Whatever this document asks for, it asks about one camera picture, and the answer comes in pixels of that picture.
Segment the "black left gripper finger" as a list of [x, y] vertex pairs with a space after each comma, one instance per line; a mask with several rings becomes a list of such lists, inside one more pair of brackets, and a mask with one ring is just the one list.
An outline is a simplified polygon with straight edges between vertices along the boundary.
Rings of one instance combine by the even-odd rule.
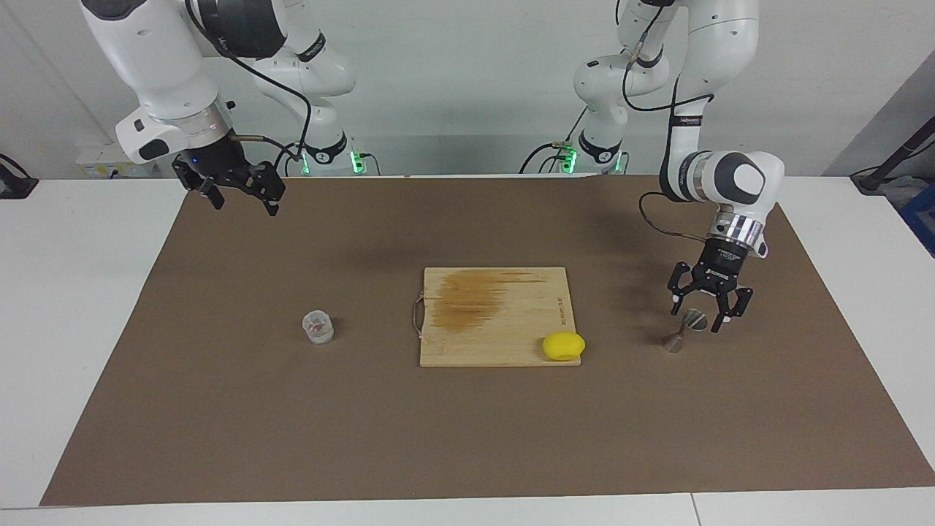
[[[682, 284], [682, 279], [686, 275], [689, 276], [689, 280], [687, 284]], [[685, 297], [699, 290], [697, 270], [688, 263], [677, 263], [672, 270], [671, 276], [669, 276], [668, 290], [671, 291], [673, 303], [671, 315], [675, 316], [682, 309]]]
[[[729, 294], [734, 293], [736, 300], [733, 304], [729, 304]], [[745, 310], [752, 299], [752, 294], [754, 290], [748, 289], [748, 287], [742, 287], [742, 289], [732, 289], [721, 290], [719, 289], [716, 292], [715, 299], [718, 307], [718, 316], [714, 323], [712, 323], [711, 332], [718, 333], [724, 323], [727, 323], [729, 319], [734, 319], [734, 317], [742, 317], [745, 313]]]

